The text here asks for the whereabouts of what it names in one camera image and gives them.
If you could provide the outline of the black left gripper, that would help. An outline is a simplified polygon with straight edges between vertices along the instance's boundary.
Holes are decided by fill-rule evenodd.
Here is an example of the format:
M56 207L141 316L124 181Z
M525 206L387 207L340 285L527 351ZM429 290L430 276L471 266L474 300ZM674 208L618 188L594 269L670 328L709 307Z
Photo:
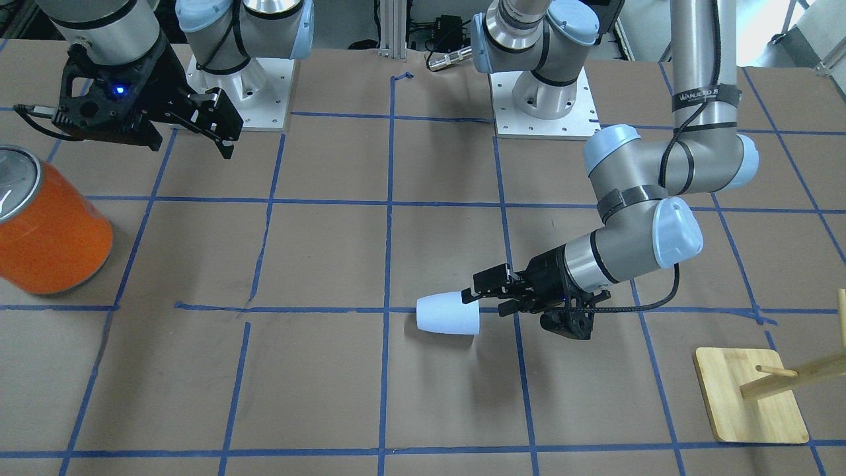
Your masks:
M473 276L472 288L461 290L462 304L498 298L505 301L496 308L500 317L539 314L542 329L574 340L589 340L596 313L611 311L598 304L610 296L608 290L593 294L577 286L563 246L533 257L522 271L514 271L510 263L483 270Z

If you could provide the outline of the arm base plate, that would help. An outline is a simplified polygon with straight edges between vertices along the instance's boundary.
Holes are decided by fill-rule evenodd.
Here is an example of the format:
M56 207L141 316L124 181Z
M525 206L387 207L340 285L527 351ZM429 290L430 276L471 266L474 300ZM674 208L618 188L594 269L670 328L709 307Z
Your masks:
M531 72L491 73L496 136L505 139L584 139L601 130L588 75L554 87Z
M193 56L186 75L194 90L226 91L244 120L245 132L284 132L297 65L294 59L251 58L241 71L214 75L197 69Z

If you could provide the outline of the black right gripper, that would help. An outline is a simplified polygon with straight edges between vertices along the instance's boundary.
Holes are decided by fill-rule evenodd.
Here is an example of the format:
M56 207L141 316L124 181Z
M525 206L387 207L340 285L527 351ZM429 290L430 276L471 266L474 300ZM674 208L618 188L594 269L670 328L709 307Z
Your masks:
M232 159L244 120L223 89L197 93L188 84L163 33L130 63L97 64L93 47L82 40L67 55L52 124L70 138L158 151L163 138L154 124L161 122L210 138L225 160Z

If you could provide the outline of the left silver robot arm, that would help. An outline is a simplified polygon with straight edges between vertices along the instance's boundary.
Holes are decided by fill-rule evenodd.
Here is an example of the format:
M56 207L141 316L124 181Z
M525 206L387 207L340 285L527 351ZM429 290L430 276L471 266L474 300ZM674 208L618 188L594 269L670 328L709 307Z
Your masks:
M751 181L752 139L738 133L736 3L670 3L673 135L646 141L626 124L584 144L584 168L601 227L541 253L521 271L481 271L457 293L479 320L478 301L500 300L499 316L532 313L547 331L588 340L598 313L661 307L677 293L679 264L704 247L686 194L722 192ZM578 1L494 1L471 29L475 69L520 71L528 113L550 118L544 95L573 96L577 69L596 39L598 18Z

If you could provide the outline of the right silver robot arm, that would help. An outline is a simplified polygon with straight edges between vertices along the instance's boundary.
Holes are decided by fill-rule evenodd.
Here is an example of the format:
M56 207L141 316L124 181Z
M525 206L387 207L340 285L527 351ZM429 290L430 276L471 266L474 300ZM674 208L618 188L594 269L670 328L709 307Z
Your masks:
M145 1L39 1L69 42L58 105L13 110L42 133L159 150L156 124L209 138L230 159L242 111L272 96L260 60L301 60L313 44L311 1L178 1L178 26L194 55L187 72Z

